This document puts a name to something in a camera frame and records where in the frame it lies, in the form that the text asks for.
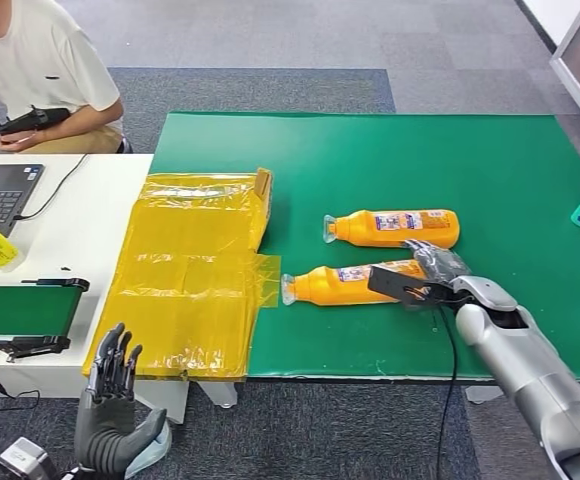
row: yellow bag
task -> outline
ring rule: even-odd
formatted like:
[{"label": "yellow bag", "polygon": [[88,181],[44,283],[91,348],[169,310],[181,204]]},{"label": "yellow bag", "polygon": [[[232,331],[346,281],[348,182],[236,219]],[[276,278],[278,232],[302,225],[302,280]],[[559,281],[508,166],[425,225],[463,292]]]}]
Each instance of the yellow bag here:
[{"label": "yellow bag", "polygon": [[144,346],[138,375],[244,377],[257,312],[278,302],[280,258],[256,253],[271,184],[266,170],[148,177],[84,374],[123,322]]}]

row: white table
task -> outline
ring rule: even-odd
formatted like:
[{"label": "white table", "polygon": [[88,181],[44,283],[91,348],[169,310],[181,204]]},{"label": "white table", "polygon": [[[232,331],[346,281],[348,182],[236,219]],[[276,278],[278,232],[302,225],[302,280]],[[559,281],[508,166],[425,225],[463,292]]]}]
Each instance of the white table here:
[{"label": "white table", "polygon": [[[79,277],[90,282],[75,314],[69,350],[6,363],[0,353],[0,382],[11,394],[39,389],[42,397],[78,398],[85,385],[81,374],[121,250],[132,205],[152,155],[90,155],[66,181],[41,215],[18,222],[10,239],[26,251],[26,261],[0,284],[39,278]],[[24,214],[35,212],[74,167],[78,155],[0,155],[0,163],[40,163],[45,170]],[[231,383],[199,382],[214,403],[236,403]],[[149,407],[167,408],[182,423],[189,384],[183,381],[138,381],[138,398]]]}]

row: green mat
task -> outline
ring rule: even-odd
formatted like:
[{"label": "green mat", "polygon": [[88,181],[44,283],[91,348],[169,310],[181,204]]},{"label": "green mat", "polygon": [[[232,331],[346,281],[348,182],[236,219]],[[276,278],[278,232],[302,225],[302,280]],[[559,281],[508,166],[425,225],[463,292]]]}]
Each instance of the green mat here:
[{"label": "green mat", "polygon": [[[188,114],[168,117],[157,172],[274,175],[263,253],[283,273],[408,257],[322,240],[325,214],[448,208],[456,251],[528,308],[580,378],[580,158],[551,116]],[[485,377],[458,342],[461,377]],[[259,313],[250,376],[439,377],[450,345],[430,312],[279,305]]]}]

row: gray robot arm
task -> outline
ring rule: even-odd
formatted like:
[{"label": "gray robot arm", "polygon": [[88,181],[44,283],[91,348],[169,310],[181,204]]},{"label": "gray robot arm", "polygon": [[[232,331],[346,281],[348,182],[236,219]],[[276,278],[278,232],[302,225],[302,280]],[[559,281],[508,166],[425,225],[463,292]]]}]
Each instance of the gray robot arm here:
[{"label": "gray robot arm", "polygon": [[460,276],[468,294],[457,329],[521,412],[547,456],[553,478],[580,480],[580,384],[525,308],[485,278]]}]

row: white t-shirt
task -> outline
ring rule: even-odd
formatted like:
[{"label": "white t-shirt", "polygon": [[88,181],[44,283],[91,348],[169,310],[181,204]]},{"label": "white t-shirt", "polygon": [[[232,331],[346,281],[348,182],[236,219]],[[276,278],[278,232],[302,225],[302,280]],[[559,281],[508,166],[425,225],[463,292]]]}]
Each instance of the white t-shirt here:
[{"label": "white t-shirt", "polygon": [[[12,18],[0,38],[0,101],[17,118],[37,108],[90,105],[98,111],[119,90],[90,40],[55,0],[12,0]],[[121,119],[110,126],[122,133]]]}]

